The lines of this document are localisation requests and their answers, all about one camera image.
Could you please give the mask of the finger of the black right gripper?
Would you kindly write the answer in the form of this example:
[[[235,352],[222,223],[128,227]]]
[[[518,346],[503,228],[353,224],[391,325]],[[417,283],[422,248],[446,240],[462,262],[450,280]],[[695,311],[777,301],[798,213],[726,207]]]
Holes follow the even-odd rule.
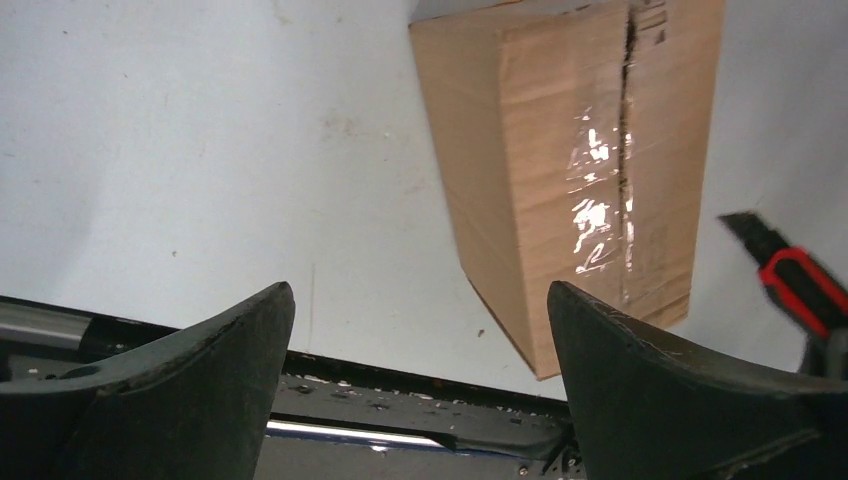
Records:
[[[847,328],[838,328],[826,340],[809,338],[798,370],[799,373],[847,380]]]

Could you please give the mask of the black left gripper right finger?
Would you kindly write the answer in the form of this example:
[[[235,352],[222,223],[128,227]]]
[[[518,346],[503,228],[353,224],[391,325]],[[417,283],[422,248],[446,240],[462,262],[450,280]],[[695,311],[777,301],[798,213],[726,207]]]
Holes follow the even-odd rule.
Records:
[[[847,384],[747,362],[556,281],[547,308],[591,479],[843,479]]]

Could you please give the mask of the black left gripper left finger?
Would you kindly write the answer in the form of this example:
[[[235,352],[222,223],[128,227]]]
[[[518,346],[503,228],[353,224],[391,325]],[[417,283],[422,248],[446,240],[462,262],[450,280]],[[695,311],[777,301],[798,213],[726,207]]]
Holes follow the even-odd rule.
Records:
[[[1,386],[5,479],[250,479],[295,316],[275,283],[201,323]]]

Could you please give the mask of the red black utility knife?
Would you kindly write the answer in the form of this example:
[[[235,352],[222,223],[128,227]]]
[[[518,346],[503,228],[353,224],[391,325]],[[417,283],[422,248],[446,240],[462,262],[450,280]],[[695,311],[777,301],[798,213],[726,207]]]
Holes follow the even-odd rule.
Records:
[[[718,219],[756,262],[772,303],[815,343],[826,344],[847,326],[847,289],[806,249],[790,243],[754,211]]]

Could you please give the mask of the brown cardboard express box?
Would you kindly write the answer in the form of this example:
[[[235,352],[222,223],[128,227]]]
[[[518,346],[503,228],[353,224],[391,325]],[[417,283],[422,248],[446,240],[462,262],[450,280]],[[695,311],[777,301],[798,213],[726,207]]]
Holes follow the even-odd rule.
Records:
[[[725,5],[510,1],[409,27],[461,267],[535,377],[559,280],[689,310]]]

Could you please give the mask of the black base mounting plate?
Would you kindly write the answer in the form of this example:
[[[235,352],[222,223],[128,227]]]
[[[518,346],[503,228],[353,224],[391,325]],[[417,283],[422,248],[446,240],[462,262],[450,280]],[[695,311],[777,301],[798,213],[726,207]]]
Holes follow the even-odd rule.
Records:
[[[52,379],[167,326],[1,301],[1,376]],[[289,351],[259,479],[583,479],[563,401]]]

